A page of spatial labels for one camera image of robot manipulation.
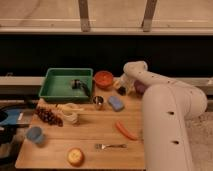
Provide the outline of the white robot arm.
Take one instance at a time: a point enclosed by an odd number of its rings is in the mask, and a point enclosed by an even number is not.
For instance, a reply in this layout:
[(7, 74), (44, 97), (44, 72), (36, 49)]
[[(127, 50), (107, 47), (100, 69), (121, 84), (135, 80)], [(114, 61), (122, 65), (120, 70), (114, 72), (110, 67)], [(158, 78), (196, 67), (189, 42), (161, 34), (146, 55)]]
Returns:
[(194, 171), (185, 119), (203, 114), (206, 94), (183, 81), (148, 70), (145, 61), (128, 62), (119, 83), (143, 83), (142, 127), (146, 171)]

